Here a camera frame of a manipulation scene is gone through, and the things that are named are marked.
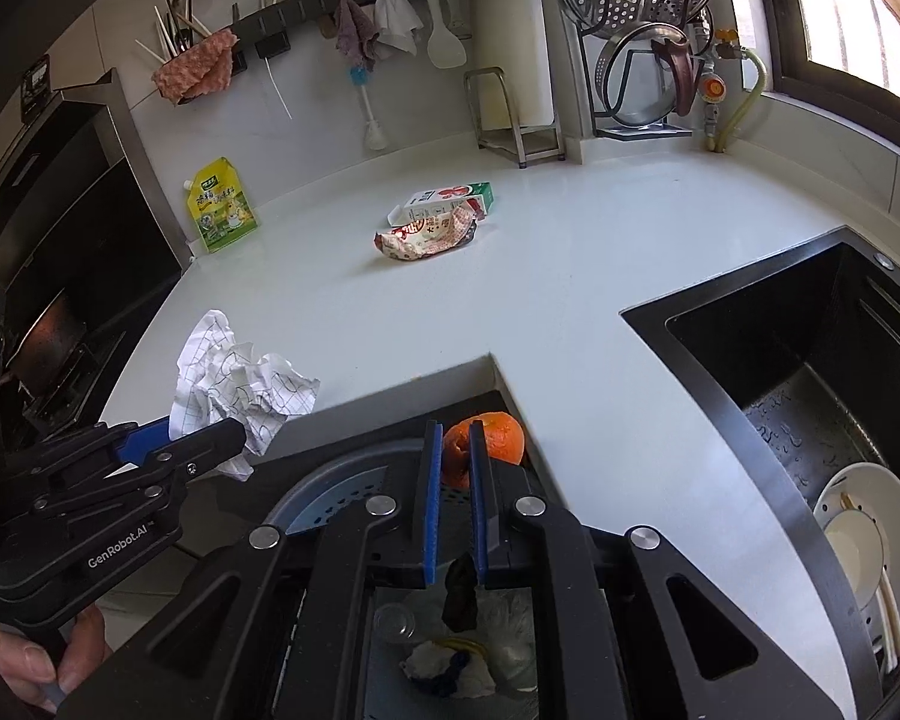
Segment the person's left hand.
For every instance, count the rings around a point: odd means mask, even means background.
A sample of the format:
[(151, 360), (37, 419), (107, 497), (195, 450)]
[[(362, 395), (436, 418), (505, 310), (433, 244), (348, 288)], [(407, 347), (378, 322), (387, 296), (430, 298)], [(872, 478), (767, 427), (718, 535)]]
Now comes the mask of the person's left hand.
[(112, 655), (105, 639), (105, 617), (97, 605), (87, 606), (74, 620), (71, 639), (61, 661), (40, 645), (0, 624), (0, 674), (25, 704), (45, 712), (58, 710), (48, 689), (69, 695)]

